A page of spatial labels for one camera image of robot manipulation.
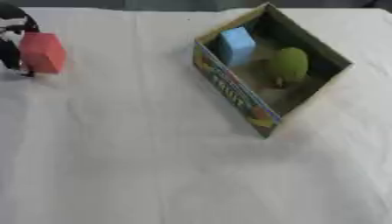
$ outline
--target gray wall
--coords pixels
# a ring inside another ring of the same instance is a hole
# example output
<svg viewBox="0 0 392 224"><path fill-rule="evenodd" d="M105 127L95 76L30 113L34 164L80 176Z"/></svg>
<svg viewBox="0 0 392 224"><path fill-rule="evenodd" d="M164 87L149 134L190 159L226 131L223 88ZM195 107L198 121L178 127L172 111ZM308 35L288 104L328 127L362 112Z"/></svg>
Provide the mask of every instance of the gray wall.
<svg viewBox="0 0 392 224"><path fill-rule="evenodd" d="M270 0L278 7L361 7L370 0ZM8 0L17 6L96 7L149 11L221 11L254 7L263 0Z"/></svg>

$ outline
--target cardboard box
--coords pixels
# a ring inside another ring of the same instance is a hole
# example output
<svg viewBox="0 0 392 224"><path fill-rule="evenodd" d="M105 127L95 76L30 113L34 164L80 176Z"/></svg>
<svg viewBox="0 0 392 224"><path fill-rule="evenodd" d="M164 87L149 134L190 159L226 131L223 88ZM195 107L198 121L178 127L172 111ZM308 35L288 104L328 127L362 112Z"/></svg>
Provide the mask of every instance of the cardboard box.
<svg viewBox="0 0 392 224"><path fill-rule="evenodd" d="M257 43L255 56L245 66L229 68L220 60L220 33L240 26ZM273 52L285 47L297 47L307 53L309 79L285 90L262 88L265 81L258 77L263 77L263 70L258 67ZM193 63L263 137L272 133L282 117L352 64L270 3L196 38Z"/></svg>

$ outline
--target red cube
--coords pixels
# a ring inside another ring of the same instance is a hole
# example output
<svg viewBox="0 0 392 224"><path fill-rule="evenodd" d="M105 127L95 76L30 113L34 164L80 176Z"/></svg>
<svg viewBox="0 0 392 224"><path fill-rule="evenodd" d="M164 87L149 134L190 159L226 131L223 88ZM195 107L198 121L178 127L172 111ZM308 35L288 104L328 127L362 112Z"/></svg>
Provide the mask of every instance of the red cube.
<svg viewBox="0 0 392 224"><path fill-rule="evenodd" d="M51 33L25 33L19 50L22 61L36 73L58 74L66 60L66 51Z"/></svg>

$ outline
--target white tablecloth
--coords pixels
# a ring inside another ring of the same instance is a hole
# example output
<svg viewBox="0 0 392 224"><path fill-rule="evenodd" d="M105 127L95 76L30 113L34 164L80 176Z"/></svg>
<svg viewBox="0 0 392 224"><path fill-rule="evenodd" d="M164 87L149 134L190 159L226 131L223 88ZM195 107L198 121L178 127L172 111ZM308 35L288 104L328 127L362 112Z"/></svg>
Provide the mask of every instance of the white tablecloth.
<svg viewBox="0 0 392 224"><path fill-rule="evenodd" d="M262 140L193 68L243 10L28 9L59 76L0 80L2 224L379 224L392 209L392 16L284 10L355 66Z"/></svg>

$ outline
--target ball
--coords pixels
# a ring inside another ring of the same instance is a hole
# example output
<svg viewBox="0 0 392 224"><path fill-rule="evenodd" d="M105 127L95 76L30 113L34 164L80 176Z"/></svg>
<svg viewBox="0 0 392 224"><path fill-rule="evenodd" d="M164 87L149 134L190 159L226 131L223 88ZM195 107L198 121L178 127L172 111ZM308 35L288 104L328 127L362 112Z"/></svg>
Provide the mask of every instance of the ball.
<svg viewBox="0 0 392 224"><path fill-rule="evenodd" d="M279 86L283 83L299 83L309 68L306 52L295 47L284 48L267 62L267 72Z"/></svg>

